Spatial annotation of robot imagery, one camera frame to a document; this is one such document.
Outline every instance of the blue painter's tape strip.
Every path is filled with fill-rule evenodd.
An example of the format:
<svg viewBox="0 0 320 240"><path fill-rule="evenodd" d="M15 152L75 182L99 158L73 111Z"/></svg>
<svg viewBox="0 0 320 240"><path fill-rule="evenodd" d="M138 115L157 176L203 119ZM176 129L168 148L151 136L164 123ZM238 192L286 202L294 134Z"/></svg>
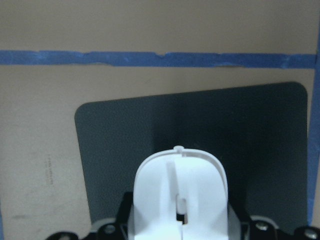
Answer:
<svg viewBox="0 0 320 240"><path fill-rule="evenodd" d="M115 67L313 69L314 54L0 50L0 65L107 64Z"/></svg>
<svg viewBox="0 0 320 240"><path fill-rule="evenodd" d="M308 223L312 223L320 157L320 31L315 63L311 117L308 134Z"/></svg>

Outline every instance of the mouse pad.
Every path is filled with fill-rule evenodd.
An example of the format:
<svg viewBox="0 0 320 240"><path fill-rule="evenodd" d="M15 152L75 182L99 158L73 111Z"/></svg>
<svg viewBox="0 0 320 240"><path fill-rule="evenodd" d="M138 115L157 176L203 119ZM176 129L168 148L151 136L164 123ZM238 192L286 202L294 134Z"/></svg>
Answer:
<svg viewBox="0 0 320 240"><path fill-rule="evenodd" d="M221 161L250 215L288 232L307 224L307 92L298 83L90 102L75 125L92 222L116 216L145 158L182 145Z"/></svg>

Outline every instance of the beige table surface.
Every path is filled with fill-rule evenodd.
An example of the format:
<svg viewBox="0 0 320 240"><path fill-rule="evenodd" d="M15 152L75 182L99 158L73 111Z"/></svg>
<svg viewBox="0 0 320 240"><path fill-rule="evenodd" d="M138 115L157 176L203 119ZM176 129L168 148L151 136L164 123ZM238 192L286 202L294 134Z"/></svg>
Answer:
<svg viewBox="0 0 320 240"><path fill-rule="evenodd" d="M316 0L1 1L0 49L315 54L319 9ZM288 81L305 86L310 113L312 69L0 66L5 239L88 233L74 122L80 105Z"/></svg>

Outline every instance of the blue tape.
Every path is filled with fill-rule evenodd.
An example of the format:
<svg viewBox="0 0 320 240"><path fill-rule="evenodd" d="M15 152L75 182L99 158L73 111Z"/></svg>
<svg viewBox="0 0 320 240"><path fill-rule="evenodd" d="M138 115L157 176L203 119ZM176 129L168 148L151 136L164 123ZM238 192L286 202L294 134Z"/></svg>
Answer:
<svg viewBox="0 0 320 240"><path fill-rule="evenodd" d="M0 65L107 64L115 67L314 69L314 54L0 50Z"/></svg>
<svg viewBox="0 0 320 240"><path fill-rule="evenodd" d="M308 134L308 224L312 223L316 185L320 156L320 31L318 36L317 55L312 93L311 116Z"/></svg>

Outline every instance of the white plastic part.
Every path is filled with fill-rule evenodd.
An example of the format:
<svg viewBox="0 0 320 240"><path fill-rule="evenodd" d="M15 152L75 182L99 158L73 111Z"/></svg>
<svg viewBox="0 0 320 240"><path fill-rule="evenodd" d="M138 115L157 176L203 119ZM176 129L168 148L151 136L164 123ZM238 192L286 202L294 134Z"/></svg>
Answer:
<svg viewBox="0 0 320 240"><path fill-rule="evenodd" d="M184 149L155 153L138 168L129 240L228 240L228 184L219 160ZM182 221L177 214L184 215Z"/></svg>

